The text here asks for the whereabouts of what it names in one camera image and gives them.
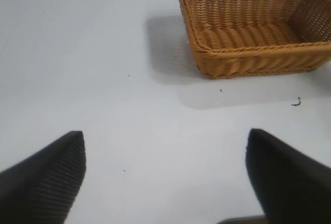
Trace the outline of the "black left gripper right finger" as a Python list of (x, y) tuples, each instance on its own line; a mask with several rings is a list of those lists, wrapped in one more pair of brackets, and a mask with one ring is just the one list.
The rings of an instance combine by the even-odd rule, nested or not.
[(252, 129), (246, 169), (268, 223), (330, 223), (330, 168)]

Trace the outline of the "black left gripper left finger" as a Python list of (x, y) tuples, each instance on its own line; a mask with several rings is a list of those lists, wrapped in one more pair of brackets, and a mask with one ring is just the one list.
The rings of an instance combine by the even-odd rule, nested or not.
[(1, 172), (1, 223), (64, 223), (86, 172), (81, 131), (70, 131)]

